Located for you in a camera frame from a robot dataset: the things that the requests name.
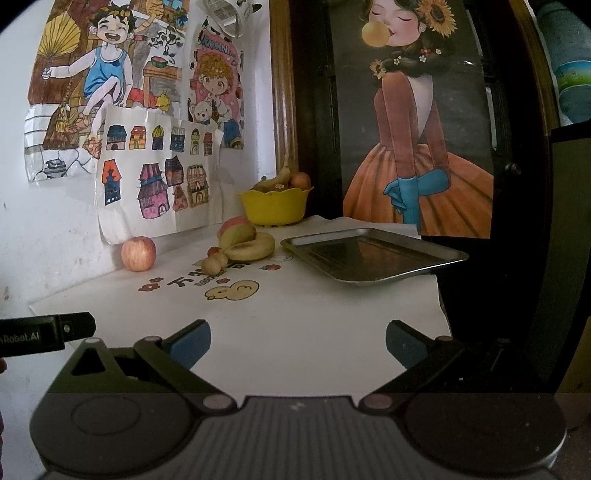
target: blue tank top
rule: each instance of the blue tank top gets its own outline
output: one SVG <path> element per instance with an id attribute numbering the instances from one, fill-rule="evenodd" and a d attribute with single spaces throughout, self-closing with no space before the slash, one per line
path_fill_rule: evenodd
<path id="1" fill-rule="evenodd" d="M 127 58 L 127 52 L 124 50 L 117 60 L 104 61 L 100 55 L 102 47 L 95 48 L 95 62 L 90 67 L 86 81 L 84 83 L 84 95 L 89 98 L 101 85 L 103 85 L 111 77 L 117 77 L 121 83 L 121 92 L 119 96 L 123 95 L 125 91 L 125 74 L 123 71 L 123 63 Z"/>

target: baking tray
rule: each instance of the baking tray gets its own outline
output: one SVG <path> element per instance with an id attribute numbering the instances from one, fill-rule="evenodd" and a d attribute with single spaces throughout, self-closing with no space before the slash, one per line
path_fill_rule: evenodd
<path id="1" fill-rule="evenodd" d="M 463 262 L 468 254 L 375 228 L 287 238 L 281 245 L 335 280 L 374 285 Z"/>

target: blue glove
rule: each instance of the blue glove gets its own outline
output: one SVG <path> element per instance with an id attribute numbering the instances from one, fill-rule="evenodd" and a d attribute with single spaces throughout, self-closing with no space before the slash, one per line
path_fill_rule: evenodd
<path id="1" fill-rule="evenodd" d="M 402 215 L 404 223 L 420 224 L 421 211 L 418 206 L 418 180 L 401 179 L 388 183 L 384 189 L 384 195 L 390 197 L 390 202 L 399 214 Z"/>
<path id="2" fill-rule="evenodd" d="M 434 193 L 445 192 L 449 188 L 449 178 L 440 168 L 428 171 L 421 175 L 418 180 L 418 196 L 433 195 Z"/>

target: black door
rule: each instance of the black door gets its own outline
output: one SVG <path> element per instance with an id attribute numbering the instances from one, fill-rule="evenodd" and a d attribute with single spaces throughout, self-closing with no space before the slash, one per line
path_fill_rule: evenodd
<path id="1" fill-rule="evenodd" d="M 335 15 L 349 3 L 357 7 L 361 2 L 291 2 L 300 168 L 316 185 L 309 214 L 326 218 L 343 214 L 343 193 L 352 177 L 346 159 L 357 156 L 361 161 L 367 153 L 356 150 L 355 138 L 339 126 L 339 49 L 333 42 L 342 27 L 333 31 L 331 20 L 335 23 Z M 464 6 L 478 45 L 483 94 L 494 125 L 491 238 L 424 238 L 470 254 L 463 266 L 438 274 L 454 335 L 463 340 L 504 336 L 524 342 L 547 244 L 551 187 L 543 119 L 527 47 L 508 1 L 465 0 Z M 339 68 L 346 64 L 342 60 Z"/>

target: bottle label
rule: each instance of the bottle label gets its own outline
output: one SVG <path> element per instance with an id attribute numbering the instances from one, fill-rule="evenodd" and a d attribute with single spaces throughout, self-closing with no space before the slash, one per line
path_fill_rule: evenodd
<path id="1" fill-rule="evenodd" d="M 591 61 L 576 60 L 562 64 L 556 69 L 556 81 L 559 93 L 581 85 L 591 86 Z"/>

